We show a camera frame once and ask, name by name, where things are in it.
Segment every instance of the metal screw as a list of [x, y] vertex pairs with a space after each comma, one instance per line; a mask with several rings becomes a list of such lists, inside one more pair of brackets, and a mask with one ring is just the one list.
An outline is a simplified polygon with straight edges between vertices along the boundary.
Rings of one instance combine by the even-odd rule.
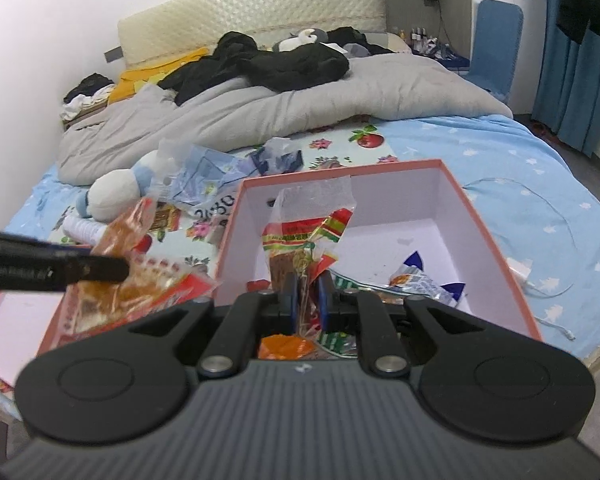
[[376, 359], [376, 368], [381, 372], [400, 372], [407, 367], [407, 361], [397, 355], [383, 355]]
[[234, 362], [225, 355], [211, 355], [202, 359], [202, 362], [200, 363], [203, 370], [212, 374], [225, 372], [233, 365]]

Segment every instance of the yellow cloth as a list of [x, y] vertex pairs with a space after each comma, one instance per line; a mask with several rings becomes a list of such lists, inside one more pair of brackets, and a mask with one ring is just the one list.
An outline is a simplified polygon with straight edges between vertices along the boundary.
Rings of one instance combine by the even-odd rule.
[[135, 95], [146, 83], [156, 84], [185, 63], [197, 61], [208, 53], [208, 48], [202, 47], [193, 52], [189, 52], [178, 59], [161, 63], [160, 65], [125, 70], [120, 75], [120, 82], [109, 95], [109, 104], [115, 103], [116, 101], [122, 101], [122, 99]]

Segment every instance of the blue plush toy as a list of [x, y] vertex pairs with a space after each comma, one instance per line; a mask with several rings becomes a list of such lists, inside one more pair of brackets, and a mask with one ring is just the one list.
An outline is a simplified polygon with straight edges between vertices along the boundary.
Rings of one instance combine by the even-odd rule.
[[78, 214], [111, 222], [147, 194], [158, 166], [158, 151], [147, 153], [130, 170], [113, 170], [96, 180], [75, 203]]

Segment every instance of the power outlet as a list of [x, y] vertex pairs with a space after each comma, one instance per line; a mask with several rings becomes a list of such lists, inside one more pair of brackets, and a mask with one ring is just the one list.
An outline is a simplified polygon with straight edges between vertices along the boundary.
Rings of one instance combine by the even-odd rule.
[[425, 7], [435, 7], [438, 0], [424, 0]]

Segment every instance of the blue bed sheet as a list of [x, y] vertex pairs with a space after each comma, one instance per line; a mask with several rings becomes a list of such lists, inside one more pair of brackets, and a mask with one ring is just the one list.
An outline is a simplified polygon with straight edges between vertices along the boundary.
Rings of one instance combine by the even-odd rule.
[[503, 116], [375, 124], [400, 160], [445, 162], [503, 254], [530, 265], [534, 315], [564, 328], [540, 324], [544, 340], [591, 354], [600, 345], [600, 203], [560, 155]]

